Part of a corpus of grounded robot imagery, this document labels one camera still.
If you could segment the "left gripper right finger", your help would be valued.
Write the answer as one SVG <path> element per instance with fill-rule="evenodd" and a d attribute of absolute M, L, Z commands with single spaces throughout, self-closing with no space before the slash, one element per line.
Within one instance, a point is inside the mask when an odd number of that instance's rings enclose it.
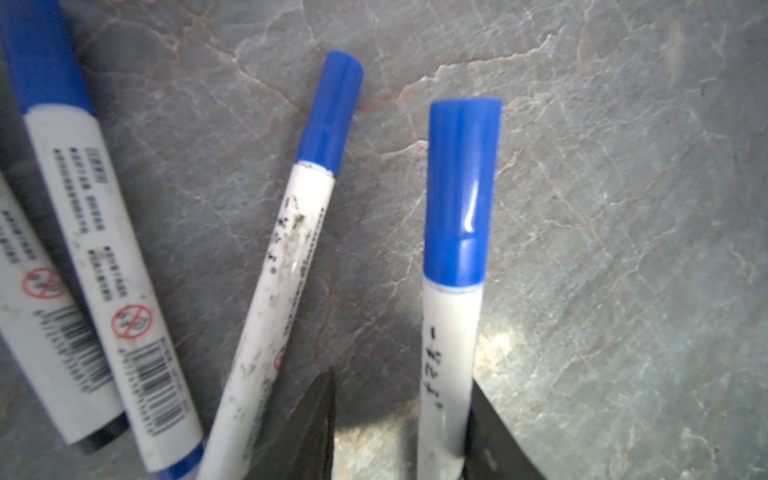
<path fill-rule="evenodd" d="M 545 480 L 473 381 L 462 479 Z"/>

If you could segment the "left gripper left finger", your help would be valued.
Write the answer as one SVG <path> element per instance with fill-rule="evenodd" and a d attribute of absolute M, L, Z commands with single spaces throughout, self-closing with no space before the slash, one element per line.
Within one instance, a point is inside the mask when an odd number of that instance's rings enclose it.
<path fill-rule="evenodd" d="M 319 374 L 246 479 L 331 479 L 334 462 L 335 374 Z"/>

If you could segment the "blue white marker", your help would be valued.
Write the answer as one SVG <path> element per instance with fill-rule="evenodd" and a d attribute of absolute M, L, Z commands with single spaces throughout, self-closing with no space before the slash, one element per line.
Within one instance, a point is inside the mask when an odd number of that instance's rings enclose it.
<path fill-rule="evenodd" d="M 502 102 L 430 106 L 417 476 L 462 473 Z"/>
<path fill-rule="evenodd" d="M 327 54 L 205 452 L 200 479 L 243 479 L 341 165 L 364 69 Z"/>
<path fill-rule="evenodd" d="M 190 479 L 202 459 L 202 426 L 58 3 L 3 2 L 1 42 L 144 466 L 159 479 Z"/>

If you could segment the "black white marker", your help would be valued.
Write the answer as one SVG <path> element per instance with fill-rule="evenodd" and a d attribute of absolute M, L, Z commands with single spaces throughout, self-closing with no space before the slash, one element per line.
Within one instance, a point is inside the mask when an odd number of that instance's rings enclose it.
<path fill-rule="evenodd" d="M 1 185 L 1 335 L 66 444 L 93 453 L 128 429 L 98 335 L 7 183 Z"/>

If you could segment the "blue white marker bottom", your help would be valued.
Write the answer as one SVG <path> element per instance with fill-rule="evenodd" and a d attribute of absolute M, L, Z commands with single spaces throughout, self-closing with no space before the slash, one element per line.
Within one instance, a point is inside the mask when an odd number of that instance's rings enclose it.
<path fill-rule="evenodd" d="M 243 479 L 341 165 L 364 69 L 327 54 L 205 452 L 200 479 Z"/>

